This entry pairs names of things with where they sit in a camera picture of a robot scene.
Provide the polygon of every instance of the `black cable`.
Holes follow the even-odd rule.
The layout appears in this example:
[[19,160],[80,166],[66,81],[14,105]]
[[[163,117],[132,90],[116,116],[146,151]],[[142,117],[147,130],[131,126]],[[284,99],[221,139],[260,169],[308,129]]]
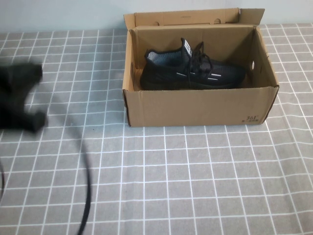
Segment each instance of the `black cable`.
[[4,169],[2,162],[0,160],[0,171],[1,171],[1,178],[2,178],[2,186],[1,186],[1,194],[0,194],[0,202],[4,194],[4,188],[5,188],[5,175],[4,175]]
[[[71,134],[73,136],[73,139],[76,140],[77,147],[79,149],[81,149],[80,159],[83,160],[83,163],[84,163],[85,169],[86,169],[86,180],[87,180],[87,182],[86,182],[87,183],[86,202],[85,202],[85,208],[84,208],[81,224],[80,224],[78,232],[77,232],[77,235],[82,235],[84,232],[84,229],[86,227],[87,221],[88,221],[88,216],[89,216],[90,207],[91,207],[91,173],[90,173],[90,167],[89,167],[90,164],[89,164],[89,158],[88,158],[88,154],[87,154],[87,148],[86,148],[86,144],[84,142],[84,139],[82,138],[82,134],[80,133],[78,128],[75,128],[75,126],[73,126],[73,128],[71,128]],[[1,171],[1,176],[2,176],[2,187],[1,187],[1,194],[0,194],[0,202],[1,202],[1,199],[2,199],[3,194],[4,194],[4,188],[5,188],[4,169],[3,169],[3,165],[1,163],[1,161],[0,161],[0,171]]]

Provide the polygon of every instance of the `box hole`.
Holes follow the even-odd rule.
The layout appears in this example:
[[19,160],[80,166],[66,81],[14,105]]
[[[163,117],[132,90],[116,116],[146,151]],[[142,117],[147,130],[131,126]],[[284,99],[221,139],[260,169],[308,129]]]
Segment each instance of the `box hole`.
[[214,24],[220,24],[221,20],[220,19],[215,19]]
[[251,63],[251,70],[254,70],[254,61]]

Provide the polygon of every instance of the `cardboard box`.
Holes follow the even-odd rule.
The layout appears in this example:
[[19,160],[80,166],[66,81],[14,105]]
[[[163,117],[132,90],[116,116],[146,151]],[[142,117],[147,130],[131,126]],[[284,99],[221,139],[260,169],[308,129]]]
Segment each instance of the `cardboard box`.
[[[135,13],[128,29],[123,95],[130,126],[235,125],[263,123],[279,85],[258,27],[264,9]],[[214,60],[244,66],[238,89],[142,91],[139,83],[148,49],[194,48],[204,42]]]

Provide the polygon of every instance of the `shoe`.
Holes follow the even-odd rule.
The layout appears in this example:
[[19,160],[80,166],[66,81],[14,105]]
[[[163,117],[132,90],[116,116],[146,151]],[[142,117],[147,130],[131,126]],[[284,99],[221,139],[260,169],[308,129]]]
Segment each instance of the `shoe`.
[[203,52],[203,42],[192,50],[185,39],[177,50],[149,50],[140,84],[144,90],[231,89],[245,78],[246,70],[237,65],[211,60]]

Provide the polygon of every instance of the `table surface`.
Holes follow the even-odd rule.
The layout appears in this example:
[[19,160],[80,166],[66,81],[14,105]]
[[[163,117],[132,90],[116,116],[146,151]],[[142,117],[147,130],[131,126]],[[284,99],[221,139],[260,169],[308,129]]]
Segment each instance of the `table surface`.
[[0,135],[0,234],[75,234],[85,200],[77,128],[93,176],[85,234],[313,234],[313,25],[260,28],[280,92],[255,126],[129,127],[125,30],[0,34],[1,60],[44,61],[27,107],[49,109],[37,137]]

